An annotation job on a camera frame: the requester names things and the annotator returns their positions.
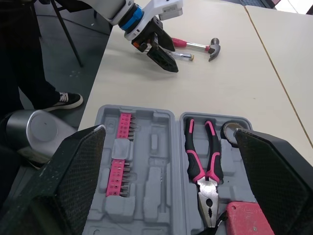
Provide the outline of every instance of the white table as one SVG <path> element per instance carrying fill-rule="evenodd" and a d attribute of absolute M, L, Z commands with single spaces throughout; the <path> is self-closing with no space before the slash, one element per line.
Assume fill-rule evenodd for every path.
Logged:
<path fill-rule="evenodd" d="M 179 72 L 165 72 L 136 53 L 114 27 L 80 129 L 94 125 L 104 104 L 168 109 L 176 118 L 186 111 L 242 116 L 254 130 L 288 140 L 307 159 L 313 156 L 245 9 L 222 1 L 185 0 L 183 11 L 163 22 L 166 32 L 199 44 L 218 37 L 219 57 L 209 63 L 208 54 L 193 52 L 194 62 L 177 60 Z"/>
<path fill-rule="evenodd" d="M 313 16 L 246 8 L 308 138 L 313 141 Z"/>

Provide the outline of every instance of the tool case tray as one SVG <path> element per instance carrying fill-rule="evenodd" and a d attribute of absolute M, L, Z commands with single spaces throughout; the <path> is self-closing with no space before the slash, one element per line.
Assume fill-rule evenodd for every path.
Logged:
<path fill-rule="evenodd" d="M 130 162 L 129 196 L 106 197 L 114 141 L 121 113 L 135 117 L 134 141 L 129 143 L 125 160 Z M 256 202 L 248 183 L 238 148 L 221 139 L 221 128 L 228 121 L 252 129 L 243 117 L 183 113 L 178 119 L 168 110 L 104 105 L 96 125 L 106 127 L 98 185 L 83 235 L 195 235 L 204 230 L 198 211 L 197 186 L 187 174 L 184 122 L 192 117 L 194 145 L 203 168 L 208 163 L 209 141 L 204 123 L 210 119 L 221 142 L 224 182 L 218 185 L 219 214 L 232 201 Z M 226 235 L 225 223 L 216 235 Z"/>

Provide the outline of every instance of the white shoelace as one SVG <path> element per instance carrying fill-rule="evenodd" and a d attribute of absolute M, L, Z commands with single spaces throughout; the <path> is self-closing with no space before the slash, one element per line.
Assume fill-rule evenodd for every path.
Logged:
<path fill-rule="evenodd" d="M 60 92 L 60 102 L 68 102 L 68 94 Z"/>

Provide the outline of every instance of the gray floor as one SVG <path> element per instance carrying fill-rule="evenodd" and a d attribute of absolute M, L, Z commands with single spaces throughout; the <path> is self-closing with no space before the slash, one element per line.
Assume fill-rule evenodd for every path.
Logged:
<path fill-rule="evenodd" d="M 242 5 L 250 3 L 256 6 L 263 6 L 260 0 L 226 1 Z M 97 19 L 94 19 L 92 9 L 75 13 L 69 13 L 66 10 L 61 11 L 63 18 L 103 32 L 101 34 L 65 21 L 84 63 L 84 67 L 81 68 L 59 20 L 55 17 L 49 17 L 49 15 L 56 16 L 52 5 L 42 5 L 37 1 L 35 8 L 37 15 L 40 15 L 37 18 L 42 34 L 41 45 L 46 80 L 60 92 L 80 93 L 84 98 L 84 104 L 76 109 L 56 110 L 52 111 L 52 113 L 71 126 L 78 128 L 109 39 L 109 36 L 105 35 L 110 33 L 109 24 L 100 15 L 97 15 Z M 23 93 L 21 93 L 21 100 L 26 109 L 33 109 L 31 102 Z"/>

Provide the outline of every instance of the blue ring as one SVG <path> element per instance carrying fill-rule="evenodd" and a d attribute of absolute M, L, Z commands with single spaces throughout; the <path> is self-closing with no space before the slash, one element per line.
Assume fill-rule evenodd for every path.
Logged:
<path fill-rule="evenodd" d="M 129 21 L 128 21 L 126 24 L 124 24 L 124 25 L 121 27 L 121 29 L 125 31 L 125 30 L 128 29 L 130 26 L 132 26 L 132 24 L 133 24 L 135 21 L 139 20 L 139 19 L 142 17 L 142 15 L 143 15 L 143 14 L 142 14 L 141 8 L 138 7 L 137 10 L 134 12 L 133 16 L 129 19 Z"/>

